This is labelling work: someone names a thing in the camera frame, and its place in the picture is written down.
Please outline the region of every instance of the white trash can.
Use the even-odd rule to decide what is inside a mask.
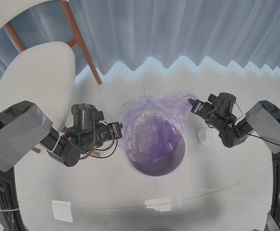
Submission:
[[[188,152],[187,138],[183,134],[182,139],[178,142],[177,148],[170,155],[157,158],[151,165],[141,162],[131,161],[127,155],[125,159],[128,165],[137,174],[146,178],[164,178],[176,170],[183,164]]]

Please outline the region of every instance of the transparent plastic object on floor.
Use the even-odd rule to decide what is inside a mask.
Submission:
[[[123,124],[119,147],[135,162],[152,164],[176,149],[184,133],[184,122],[196,100],[190,92],[141,97],[127,102],[117,120]]]
[[[206,124],[200,124],[196,127],[196,133],[202,145],[210,145],[212,141],[212,133]]]

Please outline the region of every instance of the light under curtain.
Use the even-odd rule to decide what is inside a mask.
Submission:
[[[280,0],[70,0],[92,60],[105,75],[120,60],[136,70],[149,57],[169,68],[180,56],[199,66],[206,56],[223,66],[280,69]],[[72,31],[58,1],[30,8],[11,21],[26,48],[67,42]],[[87,63],[78,45],[76,74]],[[0,30],[0,78],[17,56]]]

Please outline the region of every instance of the floor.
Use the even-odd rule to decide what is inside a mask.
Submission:
[[[94,104],[112,122],[132,98],[183,90],[203,101],[210,93],[232,93],[244,114],[263,99],[280,108],[280,73],[266,67],[258,70],[247,65],[242,70],[235,64],[225,68],[215,63],[198,68],[178,63],[166,76],[158,66],[148,65],[134,79],[114,71],[100,86],[88,73],[76,79],[72,104]],[[240,115],[237,107],[234,114]],[[70,114],[67,126],[72,123]],[[88,158],[71,168],[45,151],[28,153],[15,166],[25,225],[33,231],[263,230],[272,197],[269,149],[256,138],[225,148],[217,131],[212,131],[211,145],[201,145],[195,132],[201,123],[200,117],[190,114],[185,132],[187,158],[175,174],[164,179],[137,175],[121,149],[110,158]],[[68,222],[54,218],[53,201],[70,204],[61,207],[70,209],[72,222],[71,217]]]

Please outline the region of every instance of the white chair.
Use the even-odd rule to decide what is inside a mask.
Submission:
[[[0,29],[19,13],[45,1],[49,0],[0,0]],[[23,49],[0,80],[0,112],[28,100],[36,103],[60,132],[69,114],[74,82],[75,56],[68,44],[49,42]]]

